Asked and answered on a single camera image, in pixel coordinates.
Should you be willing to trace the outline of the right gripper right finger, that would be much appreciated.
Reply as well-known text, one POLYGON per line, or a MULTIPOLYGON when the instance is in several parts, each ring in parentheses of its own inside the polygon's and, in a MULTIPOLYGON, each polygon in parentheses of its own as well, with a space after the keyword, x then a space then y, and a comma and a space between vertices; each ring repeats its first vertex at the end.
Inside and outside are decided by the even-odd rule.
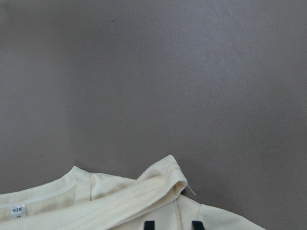
POLYGON ((191 219, 191 229, 192 230, 205 230, 205 225, 203 223, 203 217, 193 217, 191 219))

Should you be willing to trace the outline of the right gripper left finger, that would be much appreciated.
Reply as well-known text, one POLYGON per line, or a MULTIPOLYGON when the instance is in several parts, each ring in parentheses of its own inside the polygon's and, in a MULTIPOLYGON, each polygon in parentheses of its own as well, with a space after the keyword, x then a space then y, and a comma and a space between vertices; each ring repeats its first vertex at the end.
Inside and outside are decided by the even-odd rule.
POLYGON ((144 230, 155 230, 155 218, 147 218, 143 225, 144 230))

